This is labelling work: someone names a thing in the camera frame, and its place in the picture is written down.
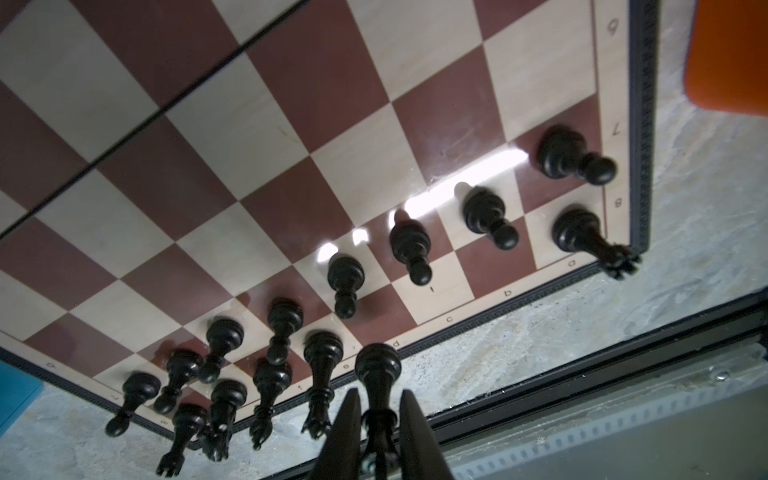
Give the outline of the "black chess piece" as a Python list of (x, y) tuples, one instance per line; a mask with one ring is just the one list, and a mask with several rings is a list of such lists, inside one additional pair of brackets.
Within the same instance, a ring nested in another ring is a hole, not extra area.
[(392, 440), (397, 415), (390, 408), (390, 395), (401, 372), (397, 351), (385, 343), (365, 346), (356, 359), (355, 373), (369, 401), (369, 408), (362, 416), (367, 442), (360, 467), (362, 473), (371, 473), (375, 479), (387, 479), (399, 461)]

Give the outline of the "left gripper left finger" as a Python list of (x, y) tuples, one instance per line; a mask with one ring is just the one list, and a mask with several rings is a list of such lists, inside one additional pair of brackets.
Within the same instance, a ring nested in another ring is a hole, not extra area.
[(352, 388), (344, 397), (309, 480), (359, 479), (361, 418), (359, 391)]

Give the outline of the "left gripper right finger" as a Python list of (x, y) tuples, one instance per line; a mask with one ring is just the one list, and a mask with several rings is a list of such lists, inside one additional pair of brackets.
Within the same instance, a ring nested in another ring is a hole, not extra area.
[(411, 390), (403, 390), (399, 413), (402, 478), (453, 480), (440, 445)]

